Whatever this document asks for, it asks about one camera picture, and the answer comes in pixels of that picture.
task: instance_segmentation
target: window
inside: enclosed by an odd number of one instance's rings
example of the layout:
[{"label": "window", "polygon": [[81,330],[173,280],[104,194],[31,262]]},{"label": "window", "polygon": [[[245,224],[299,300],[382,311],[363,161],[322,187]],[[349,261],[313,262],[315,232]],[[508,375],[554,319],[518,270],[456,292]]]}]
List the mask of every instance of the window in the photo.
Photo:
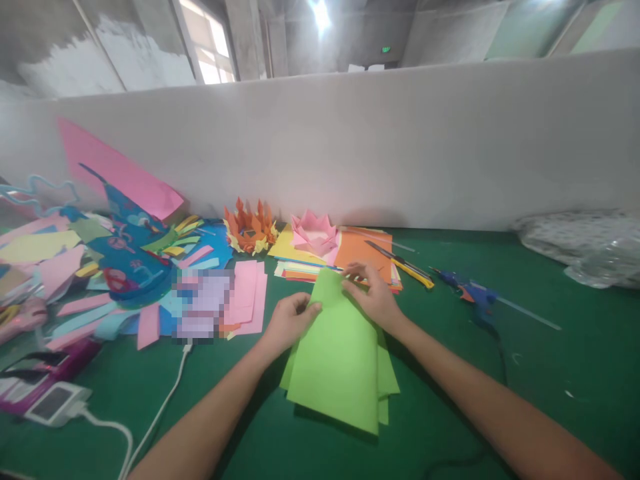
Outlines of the window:
[{"label": "window", "polygon": [[180,0],[202,78],[208,85],[235,81],[225,29],[190,0]]}]

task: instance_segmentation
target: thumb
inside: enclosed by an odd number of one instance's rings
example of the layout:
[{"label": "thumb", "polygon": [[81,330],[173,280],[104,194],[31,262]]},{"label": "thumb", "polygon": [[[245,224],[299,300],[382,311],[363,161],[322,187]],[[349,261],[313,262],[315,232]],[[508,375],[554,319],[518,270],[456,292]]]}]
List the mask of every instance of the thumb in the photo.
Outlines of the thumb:
[{"label": "thumb", "polygon": [[360,305],[367,298],[367,294],[358,288],[358,286],[348,280],[343,280],[342,288],[346,290]]},{"label": "thumb", "polygon": [[311,323],[318,315],[320,315],[320,312],[322,312],[322,303],[314,303],[313,305],[308,306],[304,312],[298,315],[298,317],[306,323]]}]

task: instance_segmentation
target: orange paper crown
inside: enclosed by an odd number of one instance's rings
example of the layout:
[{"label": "orange paper crown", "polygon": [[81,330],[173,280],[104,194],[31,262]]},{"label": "orange paper crown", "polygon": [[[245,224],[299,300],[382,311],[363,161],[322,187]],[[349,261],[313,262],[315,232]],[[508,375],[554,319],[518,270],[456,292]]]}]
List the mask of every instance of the orange paper crown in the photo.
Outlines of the orange paper crown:
[{"label": "orange paper crown", "polygon": [[267,204],[263,207],[262,202],[258,200],[258,212],[253,215],[245,212],[245,206],[240,197],[235,206],[237,208],[235,215],[230,214],[225,207],[224,222],[229,244],[238,252],[252,255],[268,250],[278,238],[278,230],[275,229],[275,221],[271,217],[271,208]]}]

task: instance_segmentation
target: green cutting mat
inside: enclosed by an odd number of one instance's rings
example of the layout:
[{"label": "green cutting mat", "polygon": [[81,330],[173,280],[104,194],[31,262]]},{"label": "green cutting mat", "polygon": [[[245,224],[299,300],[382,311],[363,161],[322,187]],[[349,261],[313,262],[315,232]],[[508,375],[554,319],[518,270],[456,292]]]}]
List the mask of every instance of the green cutting mat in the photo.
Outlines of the green cutting mat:
[{"label": "green cutting mat", "polygon": [[[494,314],[507,352],[511,388],[568,428],[627,478],[640,476],[640,293],[593,290],[562,273],[563,266],[522,247],[509,233],[390,229],[394,240],[418,250],[395,250],[420,267],[466,273],[505,298],[551,320],[552,330],[497,305]],[[266,321],[276,302],[312,285],[272,276],[267,259]],[[474,326],[471,307],[437,282],[427,293],[400,274],[402,310],[448,348],[499,378],[494,341]],[[156,439],[244,355],[258,335],[193,349],[182,383]],[[20,349],[22,338],[0,347]],[[296,408],[278,388],[288,352],[266,372],[216,474],[224,479],[424,478],[437,462],[466,459],[483,444],[462,414],[407,352],[388,339],[401,395],[389,400],[391,424],[377,441]],[[138,441],[177,373],[181,348],[170,339],[137,352],[135,338],[107,343],[76,382],[93,390],[98,418],[126,424]],[[0,468],[42,480],[116,478],[122,435],[84,420],[61,429],[20,422],[0,413]],[[496,454],[468,469],[440,469],[432,478],[504,479],[513,474]]]}]

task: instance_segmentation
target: paper flower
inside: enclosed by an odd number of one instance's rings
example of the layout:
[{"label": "paper flower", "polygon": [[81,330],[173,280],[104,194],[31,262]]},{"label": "paper flower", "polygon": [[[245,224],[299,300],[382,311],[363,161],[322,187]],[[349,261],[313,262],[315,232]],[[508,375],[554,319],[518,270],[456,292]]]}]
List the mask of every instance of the paper flower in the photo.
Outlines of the paper flower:
[{"label": "paper flower", "polygon": [[331,226],[328,215],[318,218],[312,211],[306,210],[300,219],[291,216],[291,226],[293,227],[291,245],[298,250],[322,257],[338,246],[336,240],[338,229]]},{"label": "paper flower", "polygon": [[258,200],[258,212],[255,215],[245,212],[244,204],[238,197],[235,204],[235,215],[229,213],[225,207],[224,223],[227,227],[227,240],[236,251],[255,255],[268,250],[270,245],[278,238],[278,230],[275,229],[275,221],[271,218],[271,209],[265,208]]}]

